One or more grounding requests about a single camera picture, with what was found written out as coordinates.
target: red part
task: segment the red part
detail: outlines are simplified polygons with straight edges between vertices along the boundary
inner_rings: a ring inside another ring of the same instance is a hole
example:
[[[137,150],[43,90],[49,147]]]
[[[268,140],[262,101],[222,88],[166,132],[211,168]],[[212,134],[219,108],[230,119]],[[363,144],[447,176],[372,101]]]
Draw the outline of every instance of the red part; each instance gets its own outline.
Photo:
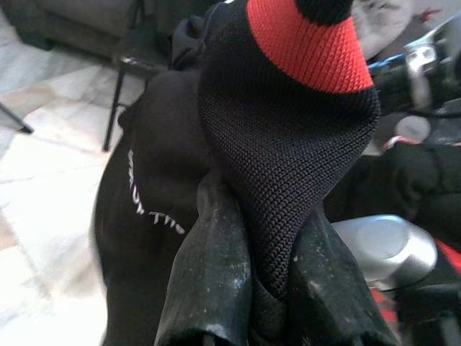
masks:
[[[352,18],[317,25],[295,0],[249,0],[247,15],[259,48],[296,81],[322,92],[359,92],[373,85]]]

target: knit fabric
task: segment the knit fabric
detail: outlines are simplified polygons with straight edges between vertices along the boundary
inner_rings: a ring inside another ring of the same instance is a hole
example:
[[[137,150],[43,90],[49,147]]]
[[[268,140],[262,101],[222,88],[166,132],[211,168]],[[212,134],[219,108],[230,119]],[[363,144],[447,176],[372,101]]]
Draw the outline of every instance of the knit fabric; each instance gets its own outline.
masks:
[[[300,227],[370,141],[377,95],[352,1],[249,0],[207,44],[202,126],[242,205],[255,275],[285,301]],[[258,304],[270,302],[255,292]]]

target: floor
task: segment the floor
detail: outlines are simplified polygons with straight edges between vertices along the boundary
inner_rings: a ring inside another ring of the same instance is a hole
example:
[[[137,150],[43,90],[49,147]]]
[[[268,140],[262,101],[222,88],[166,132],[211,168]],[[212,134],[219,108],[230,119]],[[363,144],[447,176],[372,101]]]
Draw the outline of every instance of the floor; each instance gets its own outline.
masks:
[[[0,101],[35,129],[18,133],[0,113],[0,345],[99,344],[89,225],[115,79],[99,58],[21,44],[0,12]],[[128,77],[123,90],[130,103],[143,82]]]

